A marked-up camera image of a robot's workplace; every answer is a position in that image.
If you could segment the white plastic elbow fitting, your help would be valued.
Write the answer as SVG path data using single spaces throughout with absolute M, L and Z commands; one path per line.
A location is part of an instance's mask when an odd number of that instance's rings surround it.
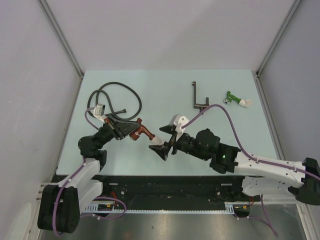
M 150 141 L 150 145 L 152 146 L 161 146 L 164 144 L 164 140 L 161 139 L 160 137 L 158 136 L 155 136 L 151 141 Z

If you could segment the dark red brass faucet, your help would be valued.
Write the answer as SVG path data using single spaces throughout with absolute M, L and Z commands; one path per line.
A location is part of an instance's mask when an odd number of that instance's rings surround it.
M 146 135 L 150 141 L 152 141 L 156 137 L 142 124 L 141 118 L 138 118 L 136 122 L 139 123 L 140 126 L 129 135 L 133 141 L 138 140 L 142 134 Z

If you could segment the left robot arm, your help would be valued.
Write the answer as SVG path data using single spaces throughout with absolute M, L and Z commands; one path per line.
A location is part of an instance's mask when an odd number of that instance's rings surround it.
M 93 179 L 107 162 L 103 146 L 113 139 L 126 138 L 141 126 L 141 122 L 141 119 L 120 120 L 109 116 L 95 134 L 80 138 L 80 167 L 60 182 L 43 188 L 37 219 L 39 229 L 57 235 L 71 234 L 79 224 L 81 213 L 96 197 L 105 200 L 110 196 L 111 188 Z

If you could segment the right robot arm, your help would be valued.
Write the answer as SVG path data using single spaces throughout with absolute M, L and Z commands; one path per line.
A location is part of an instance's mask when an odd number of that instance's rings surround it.
M 317 160 L 307 157 L 303 161 L 282 161 L 264 158 L 246 152 L 244 149 L 220 142 L 208 128 L 199 131 L 195 137 L 187 133 L 177 133 L 175 127 L 160 128 L 171 135 L 169 141 L 151 144 L 149 148 L 161 159 L 178 151 L 203 161 L 220 174 L 246 173 L 276 180 L 288 185 L 288 192 L 301 203 L 318 206 L 320 204 L 320 166 Z

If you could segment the green faucet with elbow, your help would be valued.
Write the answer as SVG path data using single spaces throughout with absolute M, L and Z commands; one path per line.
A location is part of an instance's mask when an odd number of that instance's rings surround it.
M 227 91 L 223 103 L 225 105 L 230 105 L 232 102 L 236 102 L 239 106 L 243 108 L 249 108 L 252 105 L 252 101 L 250 99 L 238 98 L 235 95 L 231 94 L 230 91 Z

